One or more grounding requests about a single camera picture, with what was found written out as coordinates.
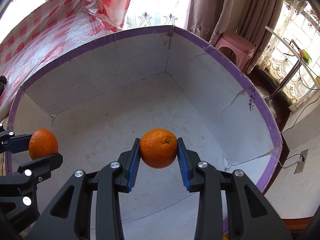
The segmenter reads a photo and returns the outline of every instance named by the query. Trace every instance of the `plastic sheet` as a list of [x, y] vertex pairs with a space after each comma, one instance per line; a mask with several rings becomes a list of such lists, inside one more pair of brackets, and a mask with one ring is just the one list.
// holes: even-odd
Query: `plastic sheet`
[[87, 42], [121, 30], [129, 3], [49, 0], [22, 20], [0, 45], [0, 74], [8, 80], [0, 97], [0, 119], [8, 115], [20, 86], [43, 66]]

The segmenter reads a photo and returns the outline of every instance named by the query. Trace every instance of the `metal bolt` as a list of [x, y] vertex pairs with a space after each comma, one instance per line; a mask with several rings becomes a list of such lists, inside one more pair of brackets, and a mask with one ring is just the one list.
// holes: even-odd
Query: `metal bolt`
[[29, 197], [23, 197], [22, 202], [26, 205], [26, 206], [30, 206], [32, 201]]
[[244, 175], [244, 172], [241, 171], [241, 170], [235, 170], [235, 175], [236, 175], [237, 177], [242, 177], [242, 176]]
[[208, 164], [206, 162], [201, 161], [201, 162], [198, 162], [198, 166], [199, 168], [206, 168]]
[[110, 163], [110, 167], [112, 169], [117, 169], [120, 167], [120, 163], [119, 162], [113, 162], [113, 163]]
[[32, 171], [31, 170], [25, 170], [24, 171], [24, 175], [26, 175], [26, 176], [31, 176], [31, 174], [32, 174]]
[[83, 174], [84, 174], [84, 172], [83, 172], [83, 171], [81, 171], [81, 170], [79, 170], [79, 171], [76, 171], [76, 172], [75, 172], [75, 176], [76, 176], [77, 178], [82, 177], [82, 176], [83, 176]]

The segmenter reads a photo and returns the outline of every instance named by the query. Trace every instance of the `purple tape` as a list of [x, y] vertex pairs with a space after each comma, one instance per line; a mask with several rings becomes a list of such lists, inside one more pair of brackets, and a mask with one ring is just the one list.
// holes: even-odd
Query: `purple tape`
[[[30, 87], [34, 82], [36, 82], [39, 78], [50, 72], [51, 70], [57, 68], [61, 64], [85, 53], [90, 50], [93, 50], [97, 47], [101, 47], [103, 45], [106, 45], [111, 42], [119, 41], [126, 38], [131, 38], [135, 36], [140, 35], [147, 35], [147, 34], [153, 34], [153, 33], [166, 33], [166, 32], [174, 32], [175, 34], [182, 36], [201, 49], [203, 49], [206, 53], [211, 55], [215, 60], [217, 60], [238, 82], [239, 84], [247, 91], [248, 95], [255, 95], [255, 105], [258, 108], [259, 112], [261, 113], [261, 116], [263, 117], [272, 142], [274, 144], [275, 150], [273, 150], [273, 155], [271, 155], [271, 158], [260, 177], [259, 181], [257, 182], [256, 186], [263, 191], [267, 184], [269, 183], [271, 176], [277, 166], [281, 150], [282, 150], [282, 138], [278, 129], [278, 126], [276, 124], [275, 119], [273, 118], [269, 108], [267, 107], [266, 103], [262, 99], [262, 97], [257, 92], [255, 86], [252, 84], [252, 82], [241, 73], [241, 71], [230, 61], [226, 60], [223, 55], [221, 55], [215, 48], [213, 48], [208, 42], [201, 39], [200, 37], [196, 36], [193, 33], [190, 33], [184, 29], [174, 27], [174, 26], [153, 26], [153, 27], [145, 27], [145, 28], [139, 28], [139, 29], [132, 29], [127, 31], [122, 31], [114, 34], [110, 34], [108, 36], [96, 39], [94, 41], [91, 41], [89, 43], [86, 43], [82, 46], [79, 46], [78, 48], [69, 51], [62, 55], [61, 57], [53, 60], [46, 66], [44, 66], [42, 69], [37, 71], [34, 75], [32, 75], [26, 82], [20, 87], [18, 90], [17, 95], [14, 98], [14, 101], [12, 103], [9, 118], [8, 118], [8, 127], [10, 129], [13, 129], [15, 114], [18, 109], [19, 102], [21, 100], [21, 97], [23, 95], [23, 91], [25, 91], [28, 87]], [[6, 172], [7, 174], [12, 174], [12, 162], [11, 162], [11, 154], [6, 153], [5, 155], [5, 161], [6, 161]], [[228, 230], [228, 219], [223, 220], [223, 230], [226, 232]]]

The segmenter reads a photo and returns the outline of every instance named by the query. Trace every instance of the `white table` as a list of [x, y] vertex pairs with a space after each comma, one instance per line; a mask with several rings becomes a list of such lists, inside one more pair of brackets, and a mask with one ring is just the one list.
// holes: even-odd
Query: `white table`
[[274, 32], [273, 29], [271, 29], [268, 26], [265, 26], [265, 28], [271, 32], [276, 38], [278, 38], [297, 58], [297, 62], [294, 64], [293, 68], [289, 71], [289, 73], [284, 77], [284, 79], [279, 83], [279, 85], [276, 87], [275, 91], [271, 95], [268, 96], [269, 100], [272, 100], [274, 96], [282, 89], [285, 87], [285, 85], [292, 79], [292, 77], [296, 74], [296, 72], [299, 70], [301, 66], [304, 66], [306, 71], [309, 73], [310, 77], [312, 78], [313, 82], [316, 84], [315, 86], [317, 87], [317, 82], [314, 79], [313, 75], [311, 74], [307, 63], [303, 58], [300, 57], [300, 55], [295, 51], [294, 48], [292, 48], [288, 42], [286, 42], [284, 39], [282, 39], [278, 34]]

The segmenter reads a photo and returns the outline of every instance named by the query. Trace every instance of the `metal table leg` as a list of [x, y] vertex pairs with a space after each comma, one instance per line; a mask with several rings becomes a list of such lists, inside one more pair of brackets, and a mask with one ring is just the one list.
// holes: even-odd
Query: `metal table leg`
[[280, 84], [276, 87], [276, 89], [272, 92], [270, 95], [264, 88], [262, 87], [256, 87], [258, 90], [259, 94], [262, 96], [264, 101], [266, 102], [267, 106], [270, 109], [270, 112], [272, 113], [273, 117], [276, 119], [276, 111], [275, 108], [272, 104], [272, 100], [275, 97], [275, 95], [282, 89], [284, 86], [292, 79], [292, 77], [296, 74], [298, 69], [301, 66], [301, 61], [297, 60], [297, 62], [294, 64], [293, 68], [289, 71], [289, 73], [286, 75], [286, 77], [280, 82]]

